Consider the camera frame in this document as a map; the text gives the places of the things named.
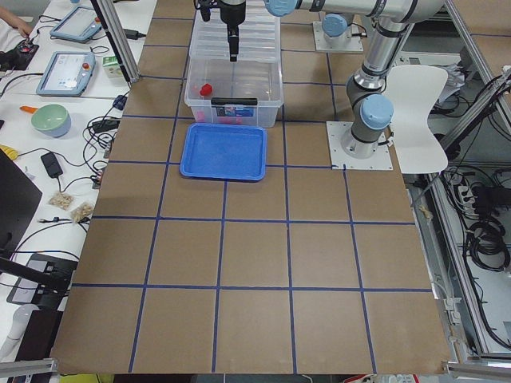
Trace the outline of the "person hand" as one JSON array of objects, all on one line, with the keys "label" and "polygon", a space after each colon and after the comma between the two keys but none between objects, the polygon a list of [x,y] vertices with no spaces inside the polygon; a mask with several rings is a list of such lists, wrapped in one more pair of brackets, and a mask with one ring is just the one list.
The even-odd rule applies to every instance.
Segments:
[{"label": "person hand", "polygon": [[16,29],[24,38],[30,36],[33,28],[18,16],[9,17],[7,23]]}]

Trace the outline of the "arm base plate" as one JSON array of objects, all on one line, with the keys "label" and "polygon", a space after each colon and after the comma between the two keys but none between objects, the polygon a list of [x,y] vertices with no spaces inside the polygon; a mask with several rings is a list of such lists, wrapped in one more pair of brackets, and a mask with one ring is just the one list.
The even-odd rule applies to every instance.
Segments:
[{"label": "arm base plate", "polygon": [[322,28],[322,22],[313,22],[315,50],[324,53],[356,53],[362,54],[361,30],[352,24],[338,37],[329,37]]},{"label": "arm base plate", "polygon": [[365,144],[352,136],[352,123],[328,121],[327,139],[331,167],[340,170],[392,171],[390,149],[384,133],[374,143]]}]

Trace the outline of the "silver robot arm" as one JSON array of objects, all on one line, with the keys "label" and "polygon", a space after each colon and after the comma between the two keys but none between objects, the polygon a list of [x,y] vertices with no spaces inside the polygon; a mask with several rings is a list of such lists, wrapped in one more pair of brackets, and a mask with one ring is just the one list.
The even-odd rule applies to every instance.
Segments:
[{"label": "silver robot arm", "polygon": [[326,13],[321,21],[323,34],[330,39],[360,37],[366,38],[366,29],[357,23],[354,23],[355,15],[349,13]]},{"label": "silver robot arm", "polygon": [[438,12],[443,1],[266,1],[267,11],[283,17],[295,10],[360,14],[376,19],[361,67],[347,82],[347,96],[354,114],[351,130],[341,139],[343,151],[356,159],[368,159],[378,139],[390,124],[394,107],[382,95],[386,76],[414,24]]}]

